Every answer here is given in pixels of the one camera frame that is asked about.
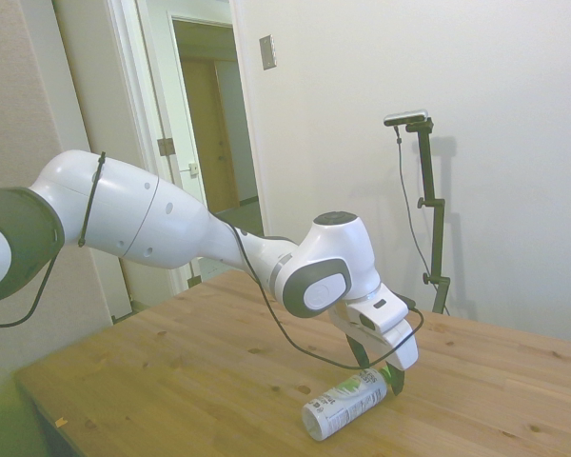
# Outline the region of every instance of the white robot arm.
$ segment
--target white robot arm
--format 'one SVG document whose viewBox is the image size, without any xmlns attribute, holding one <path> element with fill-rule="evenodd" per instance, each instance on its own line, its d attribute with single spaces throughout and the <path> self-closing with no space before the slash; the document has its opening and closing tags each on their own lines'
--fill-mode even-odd
<svg viewBox="0 0 571 457">
<path fill-rule="evenodd" d="M 97 159 L 80 150 L 64 152 L 47 164 L 30 189 L 0 190 L 5 198 L 0 208 L 0 299 L 25 285 L 55 249 L 78 241 Z M 44 236 L 46 248 L 41 242 L 22 241 L 34 218 L 43 227 L 34 236 Z M 261 285 L 293 315 L 312 317 L 329 309 L 336 327 L 379 354 L 411 333 L 404 319 L 408 308 L 382 284 L 359 217 L 347 212 L 319 216 L 299 246 L 237 231 Z M 232 227 L 183 190 L 106 159 L 92 201 L 87 246 L 160 268 L 209 257 L 251 274 L 235 236 Z M 412 336 L 386 360 L 406 369 L 417 357 Z"/>
</svg>

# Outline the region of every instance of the white can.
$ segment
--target white can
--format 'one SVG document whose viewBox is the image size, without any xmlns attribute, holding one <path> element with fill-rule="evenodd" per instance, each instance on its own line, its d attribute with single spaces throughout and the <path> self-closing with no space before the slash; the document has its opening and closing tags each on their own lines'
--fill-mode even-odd
<svg viewBox="0 0 571 457">
<path fill-rule="evenodd" d="M 386 395 L 387 382 L 381 371 L 365 369 L 304 405 L 303 423 L 313 439 L 323 441 Z"/>
</svg>

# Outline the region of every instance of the black zip tie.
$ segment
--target black zip tie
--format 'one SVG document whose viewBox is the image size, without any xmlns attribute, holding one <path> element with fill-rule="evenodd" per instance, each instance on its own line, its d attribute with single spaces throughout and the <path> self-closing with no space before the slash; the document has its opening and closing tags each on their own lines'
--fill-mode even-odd
<svg viewBox="0 0 571 457">
<path fill-rule="evenodd" d="M 85 214 L 85 222 L 83 222 L 83 229 L 80 232 L 80 238 L 78 239 L 78 247 L 81 248 L 85 245 L 85 235 L 87 234 L 87 224 L 89 223 L 89 216 L 91 214 L 91 205 L 93 203 L 93 197 L 95 196 L 95 190 L 97 189 L 97 183 L 99 183 L 99 175 L 102 173 L 102 167 L 104 162 L 106 162 L 106 153 L 102 151 L 100 156 L 99 165 L 97 166 L 97 171 L 95 172 L 95 178 L 93 179 L 93 187 L 91 188 L 91 194 L 89 196 L 89 202 L 87 203 L 87 213 Z"/>
</svg>

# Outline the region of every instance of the door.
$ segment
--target door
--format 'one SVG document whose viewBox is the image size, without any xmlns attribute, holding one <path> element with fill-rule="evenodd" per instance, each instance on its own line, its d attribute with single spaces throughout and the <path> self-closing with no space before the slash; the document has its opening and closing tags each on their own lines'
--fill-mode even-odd
<svg viewBox="0 0 571 457">
<path fill-rule="evenodd" d="M 207 207 L 214 213 L 237 208 L 239 196 L 215 62 L 185 59 L 182 69 Z"/>
</svg>

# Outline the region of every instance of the light switch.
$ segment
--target light switch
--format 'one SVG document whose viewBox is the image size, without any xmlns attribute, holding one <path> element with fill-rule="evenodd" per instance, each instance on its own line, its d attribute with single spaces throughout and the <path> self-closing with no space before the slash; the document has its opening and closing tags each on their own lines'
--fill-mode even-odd
<svg viewBox="0 0 571 457">
<path fill-rule="evenodd" d="M 263 57 L 263 67 L 265 70 L 277 67 L 277 59 L 275 58 L 275 42 L 273 35 L 260 39 L 260 54 Z"/>
</svg>

